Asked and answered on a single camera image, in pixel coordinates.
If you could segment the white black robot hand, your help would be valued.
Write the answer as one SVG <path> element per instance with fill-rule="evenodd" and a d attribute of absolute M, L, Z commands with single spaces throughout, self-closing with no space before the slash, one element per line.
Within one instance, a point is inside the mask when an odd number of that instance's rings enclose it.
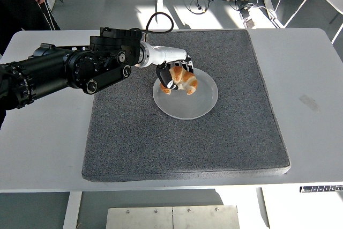
<path fill-rule="evenodd" d="M 169 71 L 171 63 L 178 63 L 178 66 L 193 73 L 192 59 L 184 49 L 147 44 L 146 58 L 148 65 L 156 65 L 156 74 L 160 83 L 170 90 L 178 90 L 176 80 L 172 79 Z"/>

